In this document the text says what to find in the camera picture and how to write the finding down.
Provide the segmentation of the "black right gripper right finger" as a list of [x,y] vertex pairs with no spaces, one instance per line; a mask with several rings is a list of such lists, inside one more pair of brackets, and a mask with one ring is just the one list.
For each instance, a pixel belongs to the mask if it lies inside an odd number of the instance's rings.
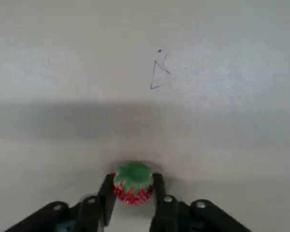
[[195,200],[191,204],[178,201],[166,193],[163,175],[153,174],[156,205],[150,224],[151,232],[249,232],[209,200]]

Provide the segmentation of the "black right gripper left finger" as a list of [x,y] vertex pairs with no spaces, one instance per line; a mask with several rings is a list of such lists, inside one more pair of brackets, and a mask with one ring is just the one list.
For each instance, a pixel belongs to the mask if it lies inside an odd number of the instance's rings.
[[102,232],[108,226],[116,201],[113,179],[107,174],[98,193],[70,207],[61,201],[38,209],[7,232]]

